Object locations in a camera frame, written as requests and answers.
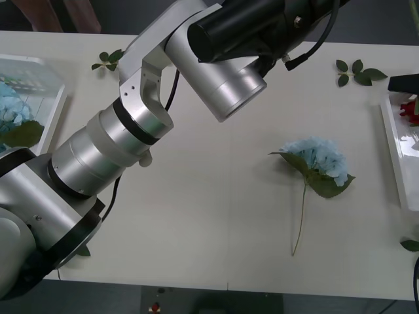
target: silver cylindrical joint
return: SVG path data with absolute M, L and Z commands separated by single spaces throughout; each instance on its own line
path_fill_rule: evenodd
M 165 53 L 212 114 L 223 122 L 266 88 L 253 68 L 255 58 L 239 58 L 216 63 L 199 63 L 191 50 L 188 27 L 211 13 L 211 8 L 194 15 L 170 37 Z
M 124 110 L 119 99 L 115 103 Z M 55 173 L 73 191 L 85 196 L 100 193 L 150 148 L 128 130 L 115 109 L 113 104 L 99 112 L 52 155 Z

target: black band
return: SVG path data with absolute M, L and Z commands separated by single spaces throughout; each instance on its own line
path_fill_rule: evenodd
M 124 105 L 119 98 L 113 102 L 112 106 L 120 122 L 124 124 L 124 127 L 138 140 L 150 146 L 154 145 L 159 140 L 155 139 L 138 126 L 137 122 L 134 121 L 128 111 L 124 108 Z
M 104 204 L 97 199 L 89 212 L 47 252 L 37 249 L 26 259 L 19 277 L 11 291 L 0 300 L 10 300 L 24 295 L 53 271 L 58 264 L 71 254 L 96 228 L 100 222 L 98 213 Z
M 89 212 L 61 240 L 45 252 L 46 257 L 54 263 L 54 267 L 73 252 L 92 233 L 101 220 L 98 213 L 104 207 L 104 204 L 97 199 Z
M 66 193 L 67 195 L 78 198 L 79 200 L 87 200 L 91 196 L 87 196 L 81 193 L 78 193 L 74 191 L 72 188 L 70 188 L 68 185 L 66 185 L 60 177 L 57 175 L 57 173 L 54 170 L 54 166 L 52 165 L 52 159 L 48 162 L 48 174 L 50 175 L 51 181 L 55 184 L 57 188 L 59 188 L 61 191 Z
M 0 159 L 0 178 L 34 157 L 35 154 L 28 148 L 22 148 L 11 152 L 9 155 Z

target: flower stem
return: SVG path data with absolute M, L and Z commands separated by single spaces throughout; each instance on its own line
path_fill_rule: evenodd
M 297 243 L 295 244 L 292 256 L 295 256 L 295 252 L 297 251 L 297 247 L 299 246 L 300 237 L 301 237 L 301 230 L 302 230 L 302 221 L 304 220 L 304 200 L 306 199 L 306 191 L 307 191 L 307 184 L 304 184 L 304 192 L 302 193 L 302 206 L 301 206 L 301 221 L 300 221 L 300 230 L 299 230 L 299 237 L 297 238 Z

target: blue hydrangea flower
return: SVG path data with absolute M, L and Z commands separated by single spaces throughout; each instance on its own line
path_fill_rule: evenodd
M 348 166 L 345 156 L 340 153 L 334 142 L 310 137 L 287 143 L 280 152 L 288 152 L 303 157 L 311 169 L 334 178 L 337 186 L 344 186 L 348 180 Z
M 24 103 L 16 91 L 0 82 L 0 126 L 7 127 L 20 126 L 23 122 L 31 119 L 31 111 L 29 106 Z

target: green leaf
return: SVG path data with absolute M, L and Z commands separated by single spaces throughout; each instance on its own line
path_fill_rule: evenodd
M 348 180 L 345 182 L 344 186 L 337 186 L 334 178 L 328 175 L 321 175 L 314 170 L 310 170 L 307 177 L 308 184 L 323 198 L 333 198 L 338 196 L 340 193 L 345 191 L 355 179 L 355 177 L 348 175 Z
M 101 61 L 107 62 L 109 60 L 109 54 L 107 52 L 102 52 L 99 55 L 99 58 L 100 58 Z
M 413 240 L 406 240 L 400 242 L 401 246 L 410 252 L 419 252 L 419 242 Z
M 338 79 L 339 87 L 343 87 L 343 86 L 347 85 L 348 82 L 349 82 L 349 76 L 348 75 L 341 75 L 340 78 Z
M 289 152 L 271 152 L 269 155 L 281 155 L 285 161 L 297 169 L 302 175 L 306 176 L 308 166 L 303 157 L 291 154 Z
M 419 114 L 419 97 L 416 98 L 414 102 L 414 115 L 417 116 Z
M 336 60 L 336 67 L 338 68 L 339 71 L 342 71 L 345 73 L 348 72 L 349 70 L 349 67 L 346 64 L 346 62 L 342 60 Z
M 115 62 L 118 62 L 119 59 L 121 59 L 123 56 L 124 56 L 124 51 L 122 51 L 122 49 L 118 49 L 111 53 L 108 61 L 110 63 L 115 63 Z
M 24 122 L 1 137 L 1 141 L 10 147 L 32 147 L 41 139 L 44 127 L 37 121 Z
M 371 80 L 384 80 L 388 78 L 387 75 L 377 69 L 366 69 L 364 74 L 367 75 Z
M 110 70 L 110 71 L 115 71 L 115 69 L 117 68 L 117 64 L 116 63 L 114 63 L 114 64 L 107 64 L 106 65 L 106 67 L 108 68 L 108 70 Z
M 85 257 L 91 257 L 92 256 L 86 245 L 82 245 L 81 247 L 79 247 L 76 251 L 76 254 L 79 255 L 79 256 L 85 256 Z
M 362 63 L 362 61 L 356 60 L 354 64 L 352 65 L 352 72 L 354 74 L 358 74 L 362 71 L 363 68 L 364 68 L 364 64 Z
M 96 69 L 100 68 L 101 66 L 102 66 L 102 64 L 95 63 L 94 65 L 92 65 L 92 70 L 96 70 Z
M 354 79 L 358 84 L 360 84 L 362 86 L 372 86 L 373 85 L 372 80 L 362 72 L 360 72 L 358 74 L 355 74 Z

